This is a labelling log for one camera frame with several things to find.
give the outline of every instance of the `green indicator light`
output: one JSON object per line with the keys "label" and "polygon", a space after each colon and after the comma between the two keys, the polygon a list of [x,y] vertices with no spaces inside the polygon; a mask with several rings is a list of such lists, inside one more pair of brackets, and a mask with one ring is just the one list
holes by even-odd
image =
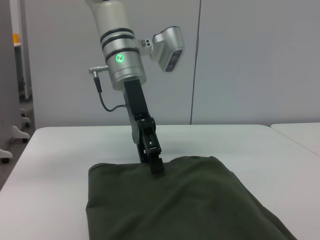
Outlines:
{"label": "green indicator light", "polygon": [[118,63],[122,63],[122,62],[125,60],[125,56],[123,56],[122,54],[118,54],[118,55],[115,57],[115,60],[116,60]]}

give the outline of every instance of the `dark green fabric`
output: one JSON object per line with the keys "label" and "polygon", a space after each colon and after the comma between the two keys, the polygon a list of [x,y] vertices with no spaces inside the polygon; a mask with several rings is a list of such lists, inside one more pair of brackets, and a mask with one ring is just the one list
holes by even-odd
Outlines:
{"label": "dark green fabric", "polygon": [[89,171],[90,240],[296,240],[215,157]]}

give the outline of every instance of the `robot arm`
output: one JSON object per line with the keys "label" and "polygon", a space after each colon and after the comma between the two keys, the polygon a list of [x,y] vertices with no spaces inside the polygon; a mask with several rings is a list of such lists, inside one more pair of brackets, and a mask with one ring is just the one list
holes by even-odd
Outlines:
{"label": "robot arm", "polygon": [[[109,0],[86,0],[95,17],[106,66],[92,67],[92,74],[103,107],[112,112],[126,107],[132,127],[133,142],[140,161],[149,163],[152,173],[164,171],[159,157],[161,147],[156,123],[150,116],[142,85],[147,81],[141,56],[149,55],[162,71],[172,72],[184,52],[184,39],[178,26],[169,27],[151,39],[136,39],[122,3]],[[125,105],[107,109],[101,97],[99,72],[108,71],[113,89],[122,91]]]}

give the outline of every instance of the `white table surface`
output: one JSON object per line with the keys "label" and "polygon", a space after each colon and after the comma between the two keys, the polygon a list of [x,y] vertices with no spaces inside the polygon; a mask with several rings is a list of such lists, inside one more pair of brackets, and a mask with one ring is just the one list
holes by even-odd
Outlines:
{"label": "white table surface", "polygon": [[271,128],[320,156],[319,122],[274,124]]}
{"label": "white table surface", "polygon": [[[162,158],[215,156],[299,240],[320,239],[320,157],[260,125],[157,126]],[[88,170],[138,163],[130,126],[35,132],[0,191],[1,240],[88,240]]]}

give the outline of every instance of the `metal bracket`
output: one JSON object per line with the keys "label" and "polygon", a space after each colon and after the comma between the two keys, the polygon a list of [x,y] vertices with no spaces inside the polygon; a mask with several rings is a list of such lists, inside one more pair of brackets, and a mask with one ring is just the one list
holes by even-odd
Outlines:
{"label": "metal bracket", "polygon": [[152,40],[151,39],[134,39],[134,46],[139,50],[141,56],[148,55],[152,48]]}

